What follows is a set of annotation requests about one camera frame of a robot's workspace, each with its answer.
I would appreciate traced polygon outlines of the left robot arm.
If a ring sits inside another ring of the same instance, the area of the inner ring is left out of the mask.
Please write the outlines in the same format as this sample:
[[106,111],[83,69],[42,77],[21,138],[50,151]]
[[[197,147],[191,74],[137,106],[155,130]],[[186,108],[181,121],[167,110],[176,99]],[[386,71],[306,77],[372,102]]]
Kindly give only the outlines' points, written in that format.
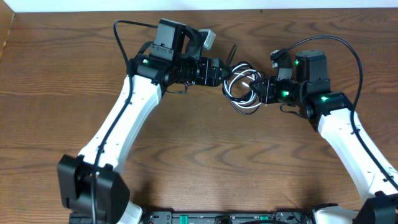
[[70,223],[141,223],[144,211],[130,199],[122,174],[131,147],[170,85],[218,86],[231,74],[218,58],[202,56],[216,37],[210,29],[161,19],[153,41],[125,58],[118,99],[94,137],[77,156],[57,166],[62,205]]

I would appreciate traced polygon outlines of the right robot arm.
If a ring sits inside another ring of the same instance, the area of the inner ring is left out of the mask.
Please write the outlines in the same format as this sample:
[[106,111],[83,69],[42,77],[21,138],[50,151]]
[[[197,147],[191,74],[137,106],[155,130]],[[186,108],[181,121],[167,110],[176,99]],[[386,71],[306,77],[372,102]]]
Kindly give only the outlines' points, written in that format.
[[397,223],[397,170],[364,130],[354,105],[331,91],[323,51],[305,50],[290,59],[286,49],[271,53],[278,74],[249,86],[264,104],[298,106],[297,115],[337,153],[363,202],[360,210],[329,203],[316,206],[295,223]]

